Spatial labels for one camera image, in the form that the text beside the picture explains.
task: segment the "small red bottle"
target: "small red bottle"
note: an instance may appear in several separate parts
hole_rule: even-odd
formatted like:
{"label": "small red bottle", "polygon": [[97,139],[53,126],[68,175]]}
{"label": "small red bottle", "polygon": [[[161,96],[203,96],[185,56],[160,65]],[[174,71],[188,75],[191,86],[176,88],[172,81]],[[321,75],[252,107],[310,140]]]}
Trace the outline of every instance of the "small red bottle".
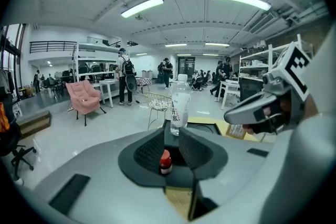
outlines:
{"label": "small red bottle", "polygon": [[161,174],[169,174],[172,170],[173,164],[170,158],[170,153],[168,150],[164,150],[163,155],[160,159],[160,171]]}

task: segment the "white desk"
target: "white desk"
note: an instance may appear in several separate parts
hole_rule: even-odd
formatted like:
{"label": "white desk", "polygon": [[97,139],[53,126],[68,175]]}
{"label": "white desk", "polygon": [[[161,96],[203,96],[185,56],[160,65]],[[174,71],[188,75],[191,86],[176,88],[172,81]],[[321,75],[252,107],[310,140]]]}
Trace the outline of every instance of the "white desk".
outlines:
{"label": "white desk", "polygon": [[218,98],[217,98],[217,102],[219,102],[219,99],[221,97],[220,94],[222,92],[222,89],[224,89],[225,93],[224,93],[224,97],[223,97],[223,103],[222,103],[222,106],[221,106],[221,110],[224,109],[224,105],[225,105],[225,101],[226,101],[226,97],[227,97],[228,93],[235,94],[238,97],[240,96],[240,91],[238,91],[238,88],[239,88],[239,84],[236,81],[232,81],[232,80],[231,81],[230,80],[221,81],[221,85],[219,87],[219,94],[218,94]]}
{"label": "white desk", "polygon": [[112,94],[111,94],[110,85],[111,84],[116,84],[118,82],[119,82],[119,80],[117,80],[117,79],[113,79],[113,80],[100,80],[99,81],[100,94],[101,94],[101,98],[102,98],[103,104],[105,104],[105,97],[104,97],[104,93],[103,93],[103,85],[107,86],[107,92],[108,92],[108,95],[109,95],[110,105],[111,105],[111,107],[113,107]]}

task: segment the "pink armchair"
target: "pink armchair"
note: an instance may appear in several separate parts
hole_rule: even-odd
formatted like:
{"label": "pink armchair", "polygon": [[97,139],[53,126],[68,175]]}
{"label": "pink armchair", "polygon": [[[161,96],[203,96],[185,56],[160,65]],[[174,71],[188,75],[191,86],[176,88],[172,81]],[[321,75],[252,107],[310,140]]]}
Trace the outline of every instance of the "pink armchair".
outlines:
{"label": "pink armchair", "polygon": [[68,92],[70,94],[72,107],[78,112],[82,113],[85,118],[86,126],[86,114],[100,108],[104,114],[106,112],[100,107],[100,91],[95,90],[88,80],[75,82],[75,83],[65,83],[67,86]]}

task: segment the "wire chair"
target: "wire chair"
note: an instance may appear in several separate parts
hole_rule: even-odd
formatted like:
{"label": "wire chair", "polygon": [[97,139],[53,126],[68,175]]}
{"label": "wire chair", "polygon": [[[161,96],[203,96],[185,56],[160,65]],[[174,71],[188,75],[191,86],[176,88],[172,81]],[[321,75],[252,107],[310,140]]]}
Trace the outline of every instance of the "wire chair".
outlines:
{"label": "wire chair", "polygon": [[[159,118],[159,111],[164,112],[164,118],[166,118],[166,111],[172,106],[172,98],[151,92],[145,92],[143,96],[151,108],[147,128],[147,130],[149,130],[149,126],[151,126],[151,124]],[[156,119],[151,122],[152,110],[156,110]]]}

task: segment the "water bottle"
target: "water bottle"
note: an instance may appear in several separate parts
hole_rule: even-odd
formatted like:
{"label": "water bottle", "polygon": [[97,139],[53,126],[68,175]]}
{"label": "water bottle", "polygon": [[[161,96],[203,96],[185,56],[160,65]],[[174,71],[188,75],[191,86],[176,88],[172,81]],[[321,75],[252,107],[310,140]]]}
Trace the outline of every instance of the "water bottle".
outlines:
{"label": "water bottle", "polygon": [[173,83],[172,118],[170,121],[170,131],[173,135],[179,135],[180,127],[187,126],[190,91],[187,75],[179,74],[178,82]]}

